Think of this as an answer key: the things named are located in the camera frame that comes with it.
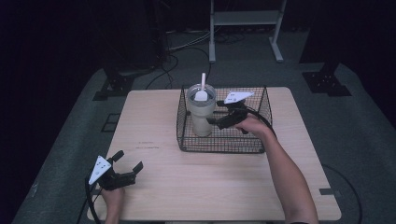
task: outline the cable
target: cable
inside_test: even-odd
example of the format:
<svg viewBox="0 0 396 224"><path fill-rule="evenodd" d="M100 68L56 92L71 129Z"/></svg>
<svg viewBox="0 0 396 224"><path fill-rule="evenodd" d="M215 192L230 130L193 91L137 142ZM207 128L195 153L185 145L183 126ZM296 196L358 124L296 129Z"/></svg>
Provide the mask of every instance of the cable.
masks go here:
<svg viewBox="0 0 396 224"><path fill-rule="evenodd" d="M163 64L161 65L161 69L166 73L166 75L168 76L168 79L169 79L169 83L165 86L165 88L166 89L168 89L168 86L170 86L171 88L171 90L172 90L172 82L174 81L174 79L173 79L173 77L169 74L169 71L167 71L164 67L163 67Z"/></svg>
<svg viewBox="0 0 396 224"><path fill-rule="evenodd" d="M199 43L199 42L202 42L202 41L208 39L209 36L210 36L210 33L207 32L205 35L200 36L200 37L198 37L198 38L196 38L196 39L190 41L190 42L187 43L187 44L184 44L184 45L181 45L181 46L178 46L178 47L174 47L174 48L168 48L168 50L169 50L169 51L173 51L173 50L178 50L178 49L184 49L184 48L186 48L186 47L189 47L189 46L191 46L191 45L195 45L195 44L197 44L197 43Z"/></svg>
<svg viewBox="0 0 396 224"><path fill-rule="evenodd" d="M216 36L215 41L218 44L221 45L231 45L235 44L237 42L240 42L245 39L245 36L243 34L240 34L242 37L238 37L237 35L228 35L228 34L220 34L219 36Z"/></svg>
<svg viewBox="0 0 396 224"><path fill-rule="evenodd" d="M176 56L174 56L174 55L169 55L169 56L170 56L170 57L173 57L173 58L175 58L175 59L177 60L177 61L176 61L176 64L175 64L173 67L171 67L171 69L165 70L165 72L159 74L159 75L156 76L154 79L152 79L152 80L150 81L150 83L146 86L146 90L148 90L148 89L149 89L149 86L150 86L155 80L157 80L159 77L161 77L161 76L163 76L163 75L169 73L170 71L172 71L174 68L177 67L177 65L178 65L178 58L177 58Z"/></svg>
<svg viewBox="0 0 396 224"><path fill-rule="evenodd" d="M334 168L332 168L329 165L326 165L326 164L323 164L323 163L321 165L323 167L329 169L329 170L332 170L336 174L340 175L341 178L343 178L346 181L346 183L349 185L349 187L352 189L353 193L355 194L356 200L358 201L358 206L359 206L359 220L358 220L358 224L361 224L361 221L363 219L363 209L362 209L362 206L361 206L361 198L359 197L358 192L355 190L355 188L353 188L353 186L349 182L349 180L347 180L347 178L344 175L342 175L339 171L335 170Z"/></svg>
<svg viewBox="0 0 396 224"><path fill-rule="evenodd" d="M86 190L86 197L85 197L85 200L84 200L84 203L82 204L82 206L81 206L81 209L79 210L79 214L78 214L78 219L77 219L77 224L81 221L81 217L82 217L82 213L84 212L84 208L85 208L85 206L87 205L87 203L89 203L89 201L91 201L91 203L92 203L92 200L91 200L91 195L90 195L90 197L88 196L88 194L91 194L91 192L93 191L93 189L94 189L94 187L95 187L95 185L92 185L91 186L91 188L89 189L89 185L88 185L88 180L89 180L89 176L91 175L91 173L92 173L92 170L93 170L93 168L88 172L88 174L87 174L87 176L84 178L84 186L85 186L85 190ZM93 218L95 219L95 221L96 221L96 223L100 223L100 220L99 220L99 218L97 218L97 215L96 215L96 213L94 212L94 210L93 210L93 212L92 212L92 216L93 216Z"/></svg>
<svg viewBox="0 0 396 224"><path fill-rule="evenodd" d="M206 53L206 51L204 51L203 49L198 49L198 48L191 47L191 48L177 49L177 50L174 50L173 52L182 51L182 50L184 50L184 49L196 49L196 50L200 50L204 55L206 55L206 58L207 58L207 60L209 61L209 55L208 55L208 54ZM207 73L206 73L206 79L205 79L205 81L207 81L207 80L209 79L209 75L210 75L210 71L211 71L211 70L212 70L212 64L209 63L209 68L208 68L208 71L207 71Z"/></svg>
<svg viewBox="0 0 396 224"><path fill-rule="evenodd" d="M247 112L250 113L254 116L256 116L259 120L261 120L262 122L264 122L264 124L271 130L271 132L274 134L274 136L276 137L276 133L275 130L273 128L273 126L271 125L271 123L265 118L263 117L259 112L257 112L256 110L254 110L251 107L246 107L246 108L233 108L233 110L238 110L238 111L242 111L242 112Z"/></svg>
<svg viewBox="0 0 396 224"><path fill-rule="evenodd" d="M99 195L101 195L102 190L103 190L103 188L100 188L100 189L99 189L98 194L96 195L95 199L93 200L94 203L96 202L96 199L98 199Z"/></svg>

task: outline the clear plastic cup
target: clear plastic cup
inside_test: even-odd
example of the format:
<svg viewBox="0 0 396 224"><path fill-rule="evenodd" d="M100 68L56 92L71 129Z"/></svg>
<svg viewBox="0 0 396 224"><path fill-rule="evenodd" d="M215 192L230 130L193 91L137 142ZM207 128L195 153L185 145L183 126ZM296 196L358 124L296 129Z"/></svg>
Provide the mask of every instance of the clear plastic cup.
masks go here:
<svg viewBox="0 0 396 224"><path fill-rule="evenodd" d="M212 133L213 125L207 122L207 118L213 118L213 111L216 107L216 91L205 84L205 92L207 93L206 101L195 101L195 93L201 90L201 84L191 86L187 90L188 109L191 112L192 131L200 136L205 137Z"/></svg>

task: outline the black wire basket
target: black wire basket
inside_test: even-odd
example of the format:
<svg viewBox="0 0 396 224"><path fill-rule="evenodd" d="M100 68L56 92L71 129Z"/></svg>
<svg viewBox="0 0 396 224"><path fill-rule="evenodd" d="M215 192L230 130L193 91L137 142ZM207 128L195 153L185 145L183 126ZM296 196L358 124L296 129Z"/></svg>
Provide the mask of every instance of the black wire basket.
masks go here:
<svg viewBox="0 0 396 224"><path fill-rule="evenodd" d="M212 126L212 133L206 137L199 137L192 131L191 112L187 106L187 90L190 86L181 88L180 100L177 110L177 142L180 150L185 152L208 153L239 153L258 154L265 152L260 139L252 133L242 134L235 128L220 130ZM223 101L230 91L253 91L254 95L248 97L245 105L259 112L272 125L272 114L266 87L215 87L217 101ZM217 106L213 113L215 119L228 115L226 107Z"/></svg>

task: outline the metal stand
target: metal stand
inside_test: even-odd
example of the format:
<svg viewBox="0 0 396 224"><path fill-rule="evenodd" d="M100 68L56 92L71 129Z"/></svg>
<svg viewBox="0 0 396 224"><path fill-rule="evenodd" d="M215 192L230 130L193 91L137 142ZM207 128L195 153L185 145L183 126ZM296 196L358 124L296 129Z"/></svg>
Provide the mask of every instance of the metal stand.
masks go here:
<svg viewBox="0 0 396 224"><path fill-rule="evenodd" d="M274 36L269 37L271 48L275 54L276 61L283 63L283 57L277 46L280 25L282 23L287 0L282 1L280 10L268 11L230 11L215 12L214 0L210 2L210 40L209 40L209 61L216 61L215 52L215 26L217 25L260 25L274 24L276 26Z"/></svg>
<svg viewBox="0 0 396 224"><path fill-rule="evenodd" d="M126 96L131 91L134 84L134 77L120 75L114 67L104 68L107 79L100 91L93 97L94 101L104 101L110 96Z"/></svg>
<svg viewBox="0 0 396 224"><path fill-rule="evenodd" d="M334 75L339 62L325 63L319 72L305 72L303 76L313 93L327 93L329 96L350 96L346 86L341 85Z"/></svg>

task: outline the black cable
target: black cable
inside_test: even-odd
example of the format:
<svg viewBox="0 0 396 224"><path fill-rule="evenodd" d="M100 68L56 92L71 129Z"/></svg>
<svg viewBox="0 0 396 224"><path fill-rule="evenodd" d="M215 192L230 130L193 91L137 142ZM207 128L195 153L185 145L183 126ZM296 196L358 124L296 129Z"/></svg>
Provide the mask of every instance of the black cable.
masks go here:
<svg viewBox="0 0 396 224"><path fill-rule="evenodd" d="M103 188L100 188L100 189L99 189L98 194L96 195L95 199L93 200L94 203L96 202L96 199L98 199L99 195L101 195L102 190L103 190Z"/></svg>
<svg viewBox="0 0 396 224"><path fill-rule="evenodd" d="M237 35L220 34L216 36L215 41L217 44L232 45L245 39L245 36L243 34L240 35L242 37L238 37Z"/></svg>
<svg viewBox="0 0 396 224"><path fill-rule="evenodd" d="M185 49L196 49L196 50L200 50L204 55L206 55L207 60L209 61L209 54L206 53L206 51L204 51L203 49L198 49L198 48L194 48L194 47L186 47L186 48L181 48L181 49L175 49L175 50L171 50L170 52L178 52L178 51L182 51ZM212 70L212 64L209 63L209 69L206 73L206 79L205 81L207 81L209 79L209 75L210 75L210 71Z"/></svg>
<svg viewBox="0 0 396 224"><path fill-rule="evenodd" d="M197 35L197 36L203 36L207 34L207 30L202 30L202 31L197 31L197 32L191 32L191 31L181 31L182 34L185 35Z"/></svg>
<svg viewBox="0 0 396 224"><path fill-rule="evenodd" d="M172 83L173 83L174 79L173 79L173 77L169 74L170 71L166 70L166 69L163 67L163 64L161 65L161 69L166 73L166 75L168 76L168 79L169 79L169 83L165 86L165 88L168 89L168 86L170 86L170 87L171 87L170 89L172 90L172 89L173 89Z"/></svg>
<svg viewBox="0 0 396 224"><path fill-rule="evenodd" d="M361 198L359 197L358 192L355 190L355 188L354 188L353 185L349 182L349 180L348 180L343 174L341 174L339 171L335 170L334 168L332 168L332 167L329 166L329 165L326 165L326 164L323 164L323 163L322 163L321 165L322 165L323 167L329 169L329 170L332 170L332 171L335 172L336 174L340 175L341 178L343 178L343 179L346 181L346 183L349 185L349 187L352 189L353 193L355 194L356 200L358 201L358 206L359 206L359 220L358 220L358 224L361 224L361 221L362 221L362 219L363 219L363 209L362 209L362 206L361 206Z"/></svg>
<svg viewBox="0 0 396 224"><path fill-rule="evenodd" d="M226 43L228 41L228 38L229 38L228 35L226 35L224 33L220 33L215 36L215 42L216 42L216 44Z"/></svg>
<svg viewBox="0 0 396 224"><path fill-rule="evenodd" d="M89 182L89 178L85 177L85 181L84 182L85 182L85 193L86 193L86 196L87 196L87 203L88 203L88 206L90 207L90 210L91 210L91 213L92 213L92 216L93 216L93 220L96 222L96 224L100 224L99 217L97 216L97 214L95 212L95 207L93 206L93 201L92 201L92 198L91 198L90 184L88 183Z"/></svg>
<svg viewBox="0 0 396 224"><path fill-rule="evenodd" d="M85 188L88 186L88 179L89 179L89 176L92 173L92 170L93 170L93 168L88 172L87 176L84 178L84 186L85 186ZM91 193L93 191L94 187L95 187L95 185L91 186L91 188L89 189L89 193ZM87 205L87 201L89 200L87 195L88 194L86 192L86 197L85 197L84 203L82 204L81 209L80 209L79 214L78 214L78 219L77 219L77 222L76 222L77 224L81 221L82 213L84 212L84 208Z"/></svg>
<svg viewBox="0 0 396 224"><path fill-rule="evenodd" d="M150 86L155 80L157 80L159 77L161 77L161 76L163 76L163 75L169 73L170 71L172 71L173 69L175 69L175 68L177 67L177 65L178 65L178 58L177 58L176 56L174 56L174 55L171 55L171 54L170 54L169 56L170 56L170 57L173 57L174 59L176 59L175 65L174 65L173 67L171 67L169 70L165 70L165 72L159 74L159 75L156 76L154 79L152 79L152 80L150 81L150 83L146 86L146 90L148 90L148 89L149 89L149 86Z"/></svg>
<svg viewBox="0 0 396 224"><path fill-rule="evenodd" d="M243 111L243 112L248 112L248 113L256 116L259 120L264 122L264 124L271 130L271 132L276 137L276 133L275 133L275 130L274 130L272 124L265 117L263 117L259 112L255 111L254 109L252 109L250 107L247 107L247 108L233 108L233 110L239 110L239 111Z"/></svg>

